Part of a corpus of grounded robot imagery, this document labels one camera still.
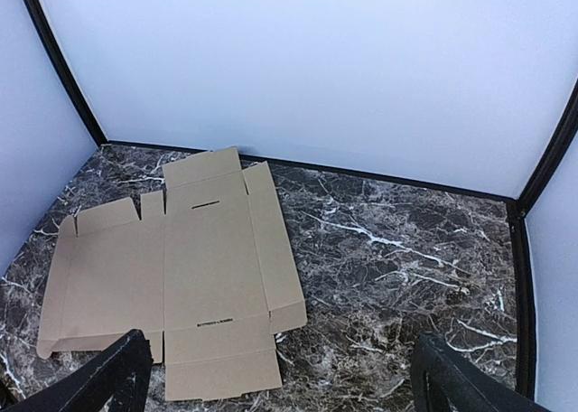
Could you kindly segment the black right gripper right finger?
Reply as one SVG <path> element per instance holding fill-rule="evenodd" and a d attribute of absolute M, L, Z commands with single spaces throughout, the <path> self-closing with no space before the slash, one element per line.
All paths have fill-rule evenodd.
<path fill-rule="evenodd" d="M 421 334 L 415 343 L 411 384 L 417 411 L 547 411 L 483 373 L 434 333 Z"/>

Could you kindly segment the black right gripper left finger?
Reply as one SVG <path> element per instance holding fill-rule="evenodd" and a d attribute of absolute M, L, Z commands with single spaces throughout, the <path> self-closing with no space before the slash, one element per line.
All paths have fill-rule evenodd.
<path fill-rule="evenodd" d="M 9 411 L 143 411 L 153 367 L 149 341 L 133 329 L 68 377 Z"/>

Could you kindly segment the brown cardboard box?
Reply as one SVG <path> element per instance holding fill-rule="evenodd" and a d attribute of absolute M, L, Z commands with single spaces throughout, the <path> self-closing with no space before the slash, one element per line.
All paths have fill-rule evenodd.
<path fill-rule="evenodd" d="M 137 329 L 169 401 L 236 398 L 282 384 L 275 336 L 307 313 L 267 163 L 236 148 L 163 167 L 162 190 L 66 217 L 36 350 L 101 351 Z"/>

